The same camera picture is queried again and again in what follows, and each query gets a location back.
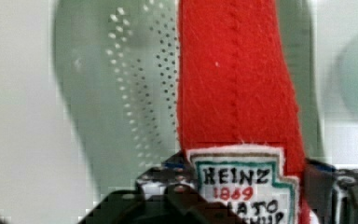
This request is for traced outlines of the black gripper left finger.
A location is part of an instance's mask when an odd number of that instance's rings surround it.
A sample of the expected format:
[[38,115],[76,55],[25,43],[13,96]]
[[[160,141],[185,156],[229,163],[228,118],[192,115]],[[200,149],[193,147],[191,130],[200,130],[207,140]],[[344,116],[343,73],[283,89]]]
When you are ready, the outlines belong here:
[[135,181],[134,190],[105,197],[78,224],[242,224],[222,203],[197,191],[194,169],[179,152]]

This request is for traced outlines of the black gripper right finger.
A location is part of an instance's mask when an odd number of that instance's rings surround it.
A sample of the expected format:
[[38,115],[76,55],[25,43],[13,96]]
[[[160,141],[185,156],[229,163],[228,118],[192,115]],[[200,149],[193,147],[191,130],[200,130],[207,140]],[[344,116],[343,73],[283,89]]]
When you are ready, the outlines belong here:
[[358,169],[307,159],[305,198],[320,224],[358,224]]

